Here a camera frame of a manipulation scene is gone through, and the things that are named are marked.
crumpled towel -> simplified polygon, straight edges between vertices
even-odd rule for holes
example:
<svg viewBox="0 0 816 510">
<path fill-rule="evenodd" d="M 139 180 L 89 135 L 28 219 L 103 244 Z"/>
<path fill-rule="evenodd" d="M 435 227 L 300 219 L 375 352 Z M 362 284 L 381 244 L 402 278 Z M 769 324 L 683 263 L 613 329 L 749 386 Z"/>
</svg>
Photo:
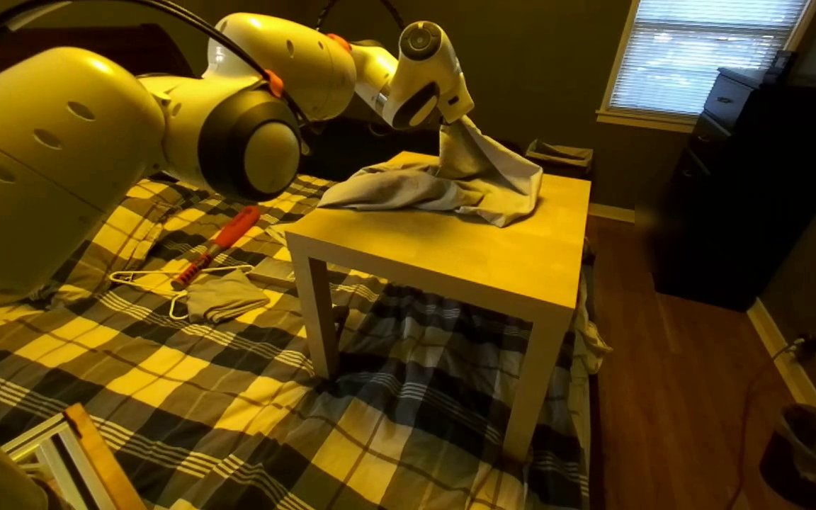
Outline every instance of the crumpled towel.
<svg viewBox="0 0 816 510">
<path fill-rule="evenodd" d="M 439 128 L 439 159 L 399 152 L 328 186 L 321 207 L 439 210 L 508 227 L 535 213 L 542 163 L 486 135 L 469 115 Z"/>
<path fill-rule="evenodd" d="M 323 192 L 321 207 L 352 207 L 352 210 L 445 210 L 474 207 L 483 192 L 463 189 L 459 180 L 435 175 L 437 168 L 426 161 L 406 163 L 369 163 L 348 180 L 335 185 Z"/>
</svg>

red object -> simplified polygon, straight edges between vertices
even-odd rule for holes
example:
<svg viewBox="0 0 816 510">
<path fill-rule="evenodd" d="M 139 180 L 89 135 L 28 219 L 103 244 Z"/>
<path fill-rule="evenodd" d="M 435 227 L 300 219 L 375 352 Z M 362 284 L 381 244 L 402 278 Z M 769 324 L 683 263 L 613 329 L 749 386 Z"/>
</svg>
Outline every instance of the red object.
<svg viewBox="0 0 816 510">
<path fill-rule="evenodd" d="M 212 263 L 222 253 L 239 244 L 239 239 L 255 227 L 260 219 L 260 207 L 249 203 L 239 210 L 239 216 L 219 230 L 219 236 L 207 244 L 207 253 L 187 263 L 187 268 L 173 280 L 177 290 L 184 290 L 197 275 L 202 275 L 205 265 Z"/>
<path fill-rule="evenodd" d="M 279 73 L 272 73 L 272 71 L 267 71 L 267 77 L 270 77 L 272 97 L 284 97 L 286 94 L 286 83 Z"/>
</svg>

cable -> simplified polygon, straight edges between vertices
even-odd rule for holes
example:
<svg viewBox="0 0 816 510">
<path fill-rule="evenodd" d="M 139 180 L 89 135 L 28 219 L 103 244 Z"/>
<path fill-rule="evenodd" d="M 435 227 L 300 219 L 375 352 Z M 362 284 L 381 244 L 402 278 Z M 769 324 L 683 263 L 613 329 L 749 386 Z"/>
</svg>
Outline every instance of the cable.
<svg viewBox="0 0 816 510">
<path fill-rule="evenodd" d="M 116 3 L 136 3 L 136 5 L 151 5 L 156 10 L 173 15 L 184 22 L 190 22 L 192 27 L 205 30 L 211 39 L 215 39 L 219 44 L 225 44 L 228 52 L 233 52 L 239 59 L 245 59 L 252 71 L 260 73 L 265 83 L 270 83 L 270 71 L 252 59 L 235 39 L 231 39 L 228 35 L 215 30 L 202 15 L 173 3 L 173 0 L 116 0 Z M 289 105 L 289 110 L 294 112 L 294 120 L 300 124 L 310 124 L 310 120 L 303 115 L 303 110 L 297 107 L 297 101 L 289 94 L 280 94 L 280 100 Z"/>
<path fill-rule="evenodd" d="M 384 5 L 386 5 L 386 10 L 392 15 L 392 19 L 399 25 L 399 27 L 406 27 L 406 19 L 402 19 L 402 15 L 398 10 L 398 5 L 392 5 L 392 0 L 381 0 Z"/>
<path fill-rule="evenodd" d="M 205 18 L 198 18 L 197 10 L 170 3 L 170 0 L 89 0 L 89 3 L 134 3 L 134 5 L 147 5 L 156 8 L 163 15 L 170 15 L 198 30 L 205 30 L 207 37 L 219 39 L 222 44 L 228 44 L 235 56 L 241 56 L 246 66 L 252 66 L 265 80 L 270 77 L 267 67 L 260 61 L 255 61 L 235 39 L 231 39 L 228 35 L 215 30 Z M 22 27 L 27 22 L 46 18 L 49 10 L 56 10 L 61 5 L 78 5 L 72 0 L 27 0 L 18 3 L 5 10 L 0 10 L 0 35 L 12 35 L 18 27 Z"/>
<path fill-rule="evenodd" d="M 794 348 L 794 343 L 775 352 L 775 356 L 766 366 L 759 366 L 749 380 L 749 392 L 746 392 L 746 401 L 742 401 L 742 424 L 739 424 L 736 491 L 729 496 L 726 510 L 734 510 L 734 503 L 739 502 L 739 496 L 746 491 L 746 450 L 749 450 L 746 443 L 749 443 L 749 416 L 751 416 L 751 401 L 753 401 L 753 386 L 762 382 L 762 377 L 776 366 L 776 356 L 783 356 L 792 348 Z"/>
<path fill-rule="evenodd" d="M 321 15 L 317 15 L 317 30 L 323 30 L 323 25 L 327 25 L 328 10 L 335 8 L 335 3 L 338 3 L 338 0 L 327 0 L 327 3 L 323 3 Z"/>
</svg>

table top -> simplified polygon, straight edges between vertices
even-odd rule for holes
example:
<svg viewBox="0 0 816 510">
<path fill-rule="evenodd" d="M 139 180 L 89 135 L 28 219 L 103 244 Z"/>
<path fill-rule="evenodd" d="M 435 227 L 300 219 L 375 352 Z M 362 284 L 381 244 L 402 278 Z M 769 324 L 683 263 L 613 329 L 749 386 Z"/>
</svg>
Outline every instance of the table top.
<svg viewBox="0 0 816 510">
<path fill-rule="evenodd" d="M 289 247 L 344 265 L 362 261 L 355 265 L 369 271 L 386 263 L 386 278 L 419 290 L 430 285 L 418 278 L 437 278 L 437 290 L 449 280 L 463 285 L 459 291 L 491 291 L 491 304 L 522 298 L 515 315 L 525 315 L 525 307 L 575 309 L 586 207 L 589 180 L 544 175 L 535 216 L 510 227 L 419 210 L 316 210 L 289 227 Z"/>
</svg>

gray cloth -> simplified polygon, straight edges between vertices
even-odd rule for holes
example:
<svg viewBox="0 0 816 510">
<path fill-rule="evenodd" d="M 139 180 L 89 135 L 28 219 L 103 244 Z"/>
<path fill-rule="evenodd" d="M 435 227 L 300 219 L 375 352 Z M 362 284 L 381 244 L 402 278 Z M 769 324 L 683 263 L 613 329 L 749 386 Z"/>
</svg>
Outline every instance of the gray cloth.
<svg viewBox="0 0 816 510">
<path fill-rule="evenodd" d="M 369 163 L 327 189 L 321 207 L 439 210 L 508 227 L 535 213 L 544 171 L 486 135 L 469 115 L 439 128 L 428 156 Z"/>
<path fill-rule="evenodd" d="M 352 210 L 445 210 L 474 207 L 483 192 L 463 189 L 459 180 L 428 172 L 428 163 L 372 163 L 357 171 L 348 180 L 323 192 L 321 207 Z"/>
<path fill-rule="evenodd" d="M 260 304 L 267 304 L 267 294 L 245 271 L 231 271 L 222 278 L 202 275 L 187 285 L 181 304 L 187 304 L 190 321 L 225 324 L 249 309 L 258 309 Z"/>
</svg>

